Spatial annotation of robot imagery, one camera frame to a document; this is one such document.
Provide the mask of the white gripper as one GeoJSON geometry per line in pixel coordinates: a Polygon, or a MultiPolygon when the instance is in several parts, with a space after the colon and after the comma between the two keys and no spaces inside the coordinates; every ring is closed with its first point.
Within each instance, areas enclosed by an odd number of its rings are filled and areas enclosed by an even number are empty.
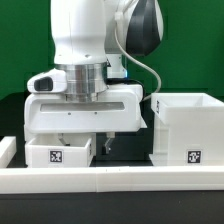
{"type": "Polygon", "coordinates": [[[40,134],[58,134],[63,146],[70,146],[64,134],[105,132],[102,151],[108,154],[114,132],[136,132],[146,128],[141,116],[143,88],[139,84],[115,84],[98,94],[95,102],[69,102],[65,72],[52,69],[32,77],[30,95],[24,106],[25,140],[40,134]]]}

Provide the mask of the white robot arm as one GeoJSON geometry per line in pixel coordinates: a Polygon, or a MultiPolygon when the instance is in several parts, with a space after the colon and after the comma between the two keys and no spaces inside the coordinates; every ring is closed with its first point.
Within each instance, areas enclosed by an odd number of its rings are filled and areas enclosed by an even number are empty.
{"type": "Polygon", "coordinates": [[[68,147],[146,126],[143,87],[127,80],[121,55],[146,56],[161,43],[158,0],[51,0],[54,68],[32,77],[25,146],[68,147]]]}

